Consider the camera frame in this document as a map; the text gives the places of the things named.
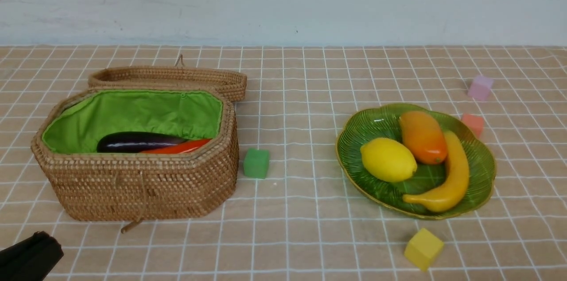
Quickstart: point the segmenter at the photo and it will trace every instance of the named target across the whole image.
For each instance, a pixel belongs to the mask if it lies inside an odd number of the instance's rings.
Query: fake fruit
[[[424,111],[409,111],[399,118],[402,143],[422,164],[440,164],[447,157],[441,126]]]
[[[146,150],[143,154],[186,154],[203,147],[211,139],[200,139],[186,141],[177,146],[169,146],[160,149]]]
[[[412,153],[390,138],[375,138],[360,147],[360,153],[364,168],[385,182],[407,180],[417,170]]]
[[[144,150],[176,146],[187,139],[151,132],[117,132],[99,140],[97,152],[138,153]]]
[[[443,212],[455,207],[464,198],[470,181],[468,160],[455,133],[445,132],[445,140],[448,150],[445,182],[420,195],[403,195],[404,202],[421,204],[431,212]]]

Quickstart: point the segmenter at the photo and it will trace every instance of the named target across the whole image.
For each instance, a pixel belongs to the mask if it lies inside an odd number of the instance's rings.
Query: wicker basket
[[[222,101],[217,137],[179,155],[57,154],[42,141],[48,125],[65,109],[107,89],[204,90]],[[67,213],[79,221],[184,219],[205,216],[234,192],[239,146],[234,106],[206,87],[91,87],[54,107],[32,140],[32,152]]]
[[[221,69],[196,69],[182,66],[179,55],[174,66],[125,66],[111,67],[89,76],[89,87],[116,86],[184,86],[214,89],[229,101],[241,101],[245,97],[247,76],[243,73]]]

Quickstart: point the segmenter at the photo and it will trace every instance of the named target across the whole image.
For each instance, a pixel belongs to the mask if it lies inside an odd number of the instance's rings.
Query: leaf-shaped plate
[[[459,137],[470,167],[470,184],[464,199],[451,210],[439,214],[428,211],[419,204],[405,203],[401,196],[421,194],[442,184],[445,181],[443,164],[418,164],[414,176],[399,183],[379,180],[362,165],[360,147],[377,137],[388,137],[401,142],[398,119],[401,114],[414,110],[426,111],[439,122],[443,130],[448,129]],[[394,103],[355,113],[337,138],[336,154],[346,176],[362,194],[387,208],[420,219],[446,219],[482,207],[492,196],[496,177],[494,156],[465,124],[445,113],[407,103]]]

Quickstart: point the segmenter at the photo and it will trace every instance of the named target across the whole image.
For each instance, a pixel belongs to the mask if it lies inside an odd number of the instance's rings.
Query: green cube
[[[264,149],[250,148],[245,156],[245,176],[265,179],[270,166],[270,152]]]

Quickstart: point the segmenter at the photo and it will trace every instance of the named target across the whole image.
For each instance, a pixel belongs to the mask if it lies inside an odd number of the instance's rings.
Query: black object
[[[176,146],[187,139],[150,132],[118,132],[107,134],[97,144],[97,152],[138,153]]]
[[[61,245],[47,232],[0,251],[0,280],[42,281],[63,257]]]

